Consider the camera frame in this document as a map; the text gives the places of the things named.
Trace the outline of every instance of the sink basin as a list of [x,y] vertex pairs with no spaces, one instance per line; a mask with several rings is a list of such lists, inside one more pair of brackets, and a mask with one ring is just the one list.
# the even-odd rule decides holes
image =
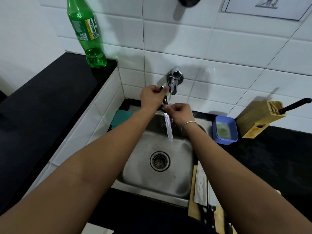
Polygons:
[[[139,109],[130,106],[129,111]],[[196,121],[211,134],[211,122]],[[188,137],[175,123],[172,132],[171,144],[163,112],[157,111],[112,188],[187,207],[198,159]]]

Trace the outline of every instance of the drain strainer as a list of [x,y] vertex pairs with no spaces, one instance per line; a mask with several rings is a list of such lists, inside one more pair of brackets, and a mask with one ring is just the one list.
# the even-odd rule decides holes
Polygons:
[[169,168],[170,158],[165,152],[157,151],[152,154],[150,158],[150,164],[155,171],[163,172]]

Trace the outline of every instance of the silver bracelet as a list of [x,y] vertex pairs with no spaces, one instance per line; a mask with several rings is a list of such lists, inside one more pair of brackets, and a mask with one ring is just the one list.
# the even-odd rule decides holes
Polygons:
[[191,122],[195,122],[195,123],[198,125],[198,123],[197,123],[196,121],[188,121],[188,122],[185,122],[183,125],[181,125],[181,131],[183,131],[182,129],[183,129],[183,126],[184,126],[184,125],[186,125],[187,123],[191,123]]

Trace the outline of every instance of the hand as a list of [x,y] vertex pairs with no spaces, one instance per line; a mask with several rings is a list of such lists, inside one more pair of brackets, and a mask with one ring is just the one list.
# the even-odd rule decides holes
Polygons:
[[189,121],[195,121],[189,104],[164,105],[164,109],[178,126]]
[[165,87],[163,90],[156,85],[150,85],[142,89],[140,99],[143,109],[153,110],[154,112],[162,105],[163,98],[169,91],[169,87]]

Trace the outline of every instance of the bottle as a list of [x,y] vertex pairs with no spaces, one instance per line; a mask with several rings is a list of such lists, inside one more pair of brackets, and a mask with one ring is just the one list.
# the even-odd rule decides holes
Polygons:
[[106,56],[102,50],[97,23],[85,0],[67,0],[67,15],[85,51],[89,66],[96,68],[106,66]]

